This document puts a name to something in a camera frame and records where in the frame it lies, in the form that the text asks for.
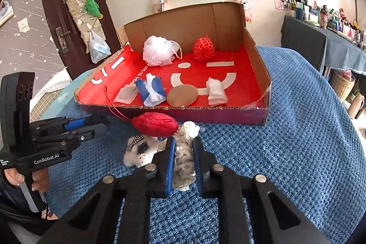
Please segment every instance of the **green dinosaur toy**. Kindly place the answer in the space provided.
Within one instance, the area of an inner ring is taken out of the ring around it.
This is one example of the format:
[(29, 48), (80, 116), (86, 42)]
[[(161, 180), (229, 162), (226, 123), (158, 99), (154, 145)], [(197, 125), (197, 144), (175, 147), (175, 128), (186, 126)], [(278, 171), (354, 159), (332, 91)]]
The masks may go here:
[(99, 19), (103, 18), (103, 15), (99, 12), (99, 6), (94, 0), (86, 0), (86, 4), (84, 7), (90, 15), (93, 17), (98, 17)]

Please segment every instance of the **beige hanging pocket organizer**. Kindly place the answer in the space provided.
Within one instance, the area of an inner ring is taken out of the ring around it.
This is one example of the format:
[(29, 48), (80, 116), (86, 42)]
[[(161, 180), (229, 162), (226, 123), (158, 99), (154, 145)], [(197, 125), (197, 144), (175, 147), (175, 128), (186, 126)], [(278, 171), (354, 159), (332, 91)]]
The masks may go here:
[(74, 19), (76, 26), (81, 32), (81, 38), (86, 45), (86, 52), (89, 53), (89, 38), (90, 32), (93, 30), (105, 41), (105, 35), (102, 25), (97, 17), (90, 15), (84, 8), (86, 0), (63, 0), (68, 8), (71, 16)]

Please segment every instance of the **gray star wallpaper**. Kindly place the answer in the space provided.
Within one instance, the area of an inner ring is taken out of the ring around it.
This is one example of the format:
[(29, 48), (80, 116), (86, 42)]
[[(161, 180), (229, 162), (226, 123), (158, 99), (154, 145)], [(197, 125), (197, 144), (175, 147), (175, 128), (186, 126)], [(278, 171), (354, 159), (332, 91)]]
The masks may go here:
[(14, 72), (34, 72), (35, 95), (64, 65), (51, 37), (42, 0), (6, 1), (14, 16), (0, 26), (0, 79)]

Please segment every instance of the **blue bedspread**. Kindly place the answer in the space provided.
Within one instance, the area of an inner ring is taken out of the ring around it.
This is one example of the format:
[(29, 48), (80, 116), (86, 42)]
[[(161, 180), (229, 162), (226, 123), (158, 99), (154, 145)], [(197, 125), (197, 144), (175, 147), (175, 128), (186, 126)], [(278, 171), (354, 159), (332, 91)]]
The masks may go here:
[[(343, 244), (366, 210), (366, 161), (358, 135), (332, 88), (298, 53), (258, 50), (273, 82), (267, 125), (201, 123), (204, 147), (240, 175), (265, 174), (331, 243)], [(72, 99), (59, 115), (85, 112)], [(136, 131), (111, 121), (106, 136), (83, 143), (72, 160), (50, 168), (47, 198), (59, 217), (104, 175), (133, 172), (122, 160)], [(195, 186), (174, 191), (168, 200), (152, 200), (150, 241), (217, 243), (217, 223), (215, 200), (198, 198)]]

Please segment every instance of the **human hand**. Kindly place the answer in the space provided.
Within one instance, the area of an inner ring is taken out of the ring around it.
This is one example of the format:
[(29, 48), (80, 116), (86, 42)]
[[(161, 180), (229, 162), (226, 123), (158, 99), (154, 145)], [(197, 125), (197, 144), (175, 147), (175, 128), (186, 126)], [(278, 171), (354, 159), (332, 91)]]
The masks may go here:
[[(24, 182), (24, 176), (19, 174), (15, 168), (4, 170), (5, 178), (11, 185), (19, 186), (19, 183)], [(34, 182), (32, 183), (32, 190), (39, 190), (44, 193), (48, 190), (48, 168), (36, 171), (32, 174)]]

